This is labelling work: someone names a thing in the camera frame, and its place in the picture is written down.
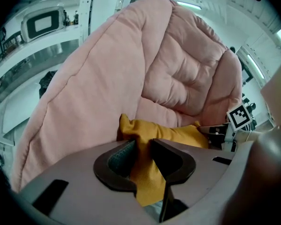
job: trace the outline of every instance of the yellow fabric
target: yellow fabric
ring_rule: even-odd
[[[130,180],[137,186],[136,199],[142,206],[163,199],[165,180],[150,157],[149,141],[164,138],[200,148],[208,148],[208,140],[196,126],[167,128],[144,120],[130,121],[125,114],[120,118],[123,139],[136,139],[138,157],[130,173]]]

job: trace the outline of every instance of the pink blanket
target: pink blanket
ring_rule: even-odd
[[[122,113],[167,127],[221,124],[241,87],[237,56],[201,18],[171,0],[132,3],[54,76],[18,146],[12,187],[68,154],[115,141]]]

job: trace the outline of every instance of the white wall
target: white wall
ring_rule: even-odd
[[[250,100],[250,104],[256,104],[256,109],[253,110],[252,114],[255,117],[257,126],[268,120],[266,103],[260,93],[260,87],[255,78],[252,78],[245,86],[243,86],[243,93],[245,94],[245,97]]]
[[[241,30],[228,26],[219,19],[210,19],[200,14],[196,15],[201,17],[215,31],[227,47],[233,46],[236,51],[240,49],[248,38],[248,35]]]
[[[93,0],[90,31],[95,31],[115,13],[118,0]]]
[[[245,42],[247,54],[252,56],[261,72],[270,79],[281,65],[280,48],[257,23],[241,11],[228,6],[227,17],[229,25],[237,26],[249,35]]]
[[[21,22],[23,21],[24,14],[24,12],[18,14],[4,25],[6,29],[5,40],[7,40],[11,35],[21,30]]]

